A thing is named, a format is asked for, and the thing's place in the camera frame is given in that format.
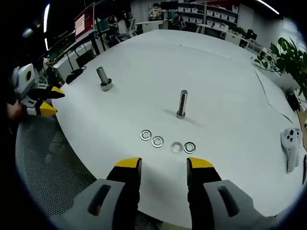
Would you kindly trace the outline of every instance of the metal bolt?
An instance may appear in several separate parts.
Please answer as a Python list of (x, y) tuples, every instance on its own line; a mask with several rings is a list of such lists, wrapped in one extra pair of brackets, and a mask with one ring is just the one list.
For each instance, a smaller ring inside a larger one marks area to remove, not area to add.
[(176, 115), (176, 117), (178, 117), (179, 119), (184, 118), (186, 115), (184, 109), (186, 107), (187, 97), (188, 97), (188, 91), (182, 90), (180, 95), (179, 109)]
[(105, 71), (104, 71), (104, 68), (98, 67), (98, 68), (96, 69), (96, 71), (97, 71), (97, 73), (98, 73), (98, 76), (99, 76), (99, 78), (100, 78), (100, 80), (101, 80), (102, 85), (103, 85), (103, 86), (107, 85), (109, 80), (108, 80), (108, 78), (107, 78), (107, 76), (106, 76), (106, 73), (105, 73)]

